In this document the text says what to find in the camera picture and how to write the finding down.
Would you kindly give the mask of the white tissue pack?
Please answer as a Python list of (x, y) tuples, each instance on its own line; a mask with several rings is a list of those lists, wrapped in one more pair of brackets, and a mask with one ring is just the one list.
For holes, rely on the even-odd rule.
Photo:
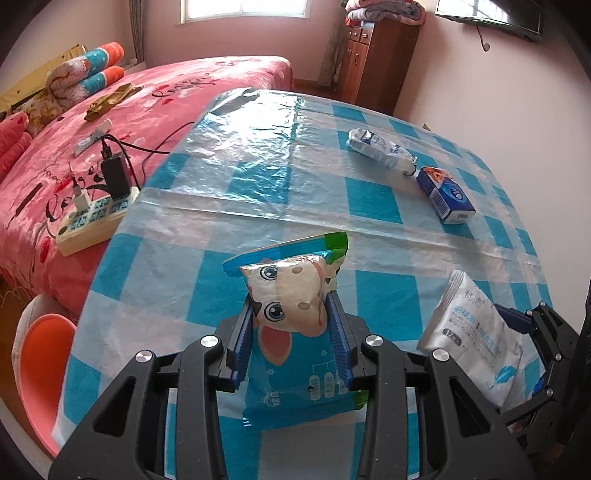
[(520, 334), (507, 325), (488, 296), (461, 270), (452, 272), (418, 349), (425, 353), (447, 351), (499, 408), (509, 398), (523, 356)]

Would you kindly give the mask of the black power adapter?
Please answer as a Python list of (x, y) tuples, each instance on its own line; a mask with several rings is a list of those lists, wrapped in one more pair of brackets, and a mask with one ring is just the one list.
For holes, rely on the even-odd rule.
[(130, 175), (122, 152), (113, 152), (106, 143), (101, 140), (100, 164), (108, 193), (113, 200), (119, 200), (129, 195), (131, 191)]

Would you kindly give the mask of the pink bed cover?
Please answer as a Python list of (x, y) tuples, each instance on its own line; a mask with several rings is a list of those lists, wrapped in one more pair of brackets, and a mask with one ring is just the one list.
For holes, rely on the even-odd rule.
[[(290, 91), (294, 69), (280, 56), (225, 56), (189, 60), (128, 75), (142, 90), (107, 114), (110, 134), (124, 143), (143, 183), (218, 94), (235, 88)], [(73, 146), (95, 124), (84, 120), (90, 99), (45, 127), (1, 182), (1, 275), (30, 296), (46, 294), (78, 317), (106, 249), (100, 243), (64, 257), (56, 234), (74, 209), (72, 176), (89, 196), (106, 194), (100, 145), (81, 155)]]

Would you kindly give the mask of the blue cow snack bag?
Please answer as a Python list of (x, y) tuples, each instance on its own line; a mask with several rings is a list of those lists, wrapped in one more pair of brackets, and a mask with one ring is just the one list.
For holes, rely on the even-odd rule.
[(337, 286), (349, 239), (344, 231), (235, 255), (222, 268), (245, 280), (252, 299), (252, 354), (242, 421), (273, 430), (360, 410), (339, 373), (325, 303)]

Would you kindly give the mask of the window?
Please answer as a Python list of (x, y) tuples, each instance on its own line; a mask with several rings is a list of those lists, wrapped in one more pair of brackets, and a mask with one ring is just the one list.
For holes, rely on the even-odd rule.
[(180, 22), (235, 17), (307, 18), (308, 0), (185, 0), (180, 2)]

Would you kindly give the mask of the rolled colourful quilt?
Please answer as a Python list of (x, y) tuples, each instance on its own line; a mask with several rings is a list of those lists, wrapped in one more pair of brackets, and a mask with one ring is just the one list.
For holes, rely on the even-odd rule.
[(118, 42), (110, 42), (58, 65), (45, 86), (63, 109), (69, 109), (123, 78), (117, 63), (124, 56)]

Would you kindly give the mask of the beige power strip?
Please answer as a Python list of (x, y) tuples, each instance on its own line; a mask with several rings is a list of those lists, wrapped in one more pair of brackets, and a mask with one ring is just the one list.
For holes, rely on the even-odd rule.
[(56, 234), (58, 251), (69, 257), (112, 238), (129, 208), (138, 198), (139, 189), (117, 200), (105, 196), (90, 202), (85, 210), (72, 209), (62, 219)]

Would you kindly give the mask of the orange plastic trash bin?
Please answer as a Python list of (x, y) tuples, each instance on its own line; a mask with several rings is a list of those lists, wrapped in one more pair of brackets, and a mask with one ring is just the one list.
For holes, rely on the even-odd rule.
[(40, 294), (24, 308), (12, 346), (18, 394), (36, 437), (51, 457), (59, 452), (52, 429), (75, 331), (65, 307)]

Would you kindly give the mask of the folded blanket on cabinet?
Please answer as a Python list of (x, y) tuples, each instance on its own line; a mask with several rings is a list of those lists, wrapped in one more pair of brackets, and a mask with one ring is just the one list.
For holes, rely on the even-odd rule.
[(346, 17), (353, 21), (376, 23), (388, 19), (410, 26), (423, 25), (427, 16), (422, 4), (407, 0), (348, 1), (345, 10)]

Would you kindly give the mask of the wall mounted television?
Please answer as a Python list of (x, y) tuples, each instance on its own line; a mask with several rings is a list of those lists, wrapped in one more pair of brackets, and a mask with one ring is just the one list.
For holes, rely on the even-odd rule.
[(474, 26), (494, 28), (532, 42), (543, 34), (543, 12), (528, 0), (438, 0), (435, 15)]

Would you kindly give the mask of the blue Vinda tissue pack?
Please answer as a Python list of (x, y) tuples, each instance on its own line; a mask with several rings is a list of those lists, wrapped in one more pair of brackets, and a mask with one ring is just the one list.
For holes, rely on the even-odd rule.
[(465, 224), (475, 216), (474, 205), (447, 170), (422, 167), (417, 183), (444, 224)]

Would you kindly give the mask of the white usb charger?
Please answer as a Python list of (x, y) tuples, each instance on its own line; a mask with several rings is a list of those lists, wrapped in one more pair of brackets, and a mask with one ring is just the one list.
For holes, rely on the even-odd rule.
[(73, 203), (78, 213), (87, 211), (90, 207), (90, 197), (85, 188), (82, 188), (74, 176), (72, 176)]

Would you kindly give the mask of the olive green cloth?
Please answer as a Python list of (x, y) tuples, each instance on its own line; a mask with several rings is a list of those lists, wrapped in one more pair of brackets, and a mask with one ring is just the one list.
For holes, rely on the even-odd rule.
[(96, 101), (91, 103), (86, 110), (84, 120), (87, 122), (96, 121), (112, 110), (115, 106), (121, 104), (126, 99), (132, 97), (141, 90), (141, 86), (134, 85), (132, 83), (120, 85), (111, 93), (99, 97)]

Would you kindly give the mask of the brown wooden cabinet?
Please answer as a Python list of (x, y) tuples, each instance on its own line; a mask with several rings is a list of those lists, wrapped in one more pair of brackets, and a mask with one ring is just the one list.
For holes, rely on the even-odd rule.
[(339, 100), (392, 114), (419, 34), (418, 26), (392, 19), (372, 27), (348, 27), (337, 83)]

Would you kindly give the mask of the folded pink blanket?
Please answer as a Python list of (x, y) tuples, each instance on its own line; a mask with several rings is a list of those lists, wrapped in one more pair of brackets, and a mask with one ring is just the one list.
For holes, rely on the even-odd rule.
[(28, 116), (17, 112), (7, 117), (0, 125), (0, 182), (2, 182), (17, 160), (30, 146), (32, 137), (27, 131)]

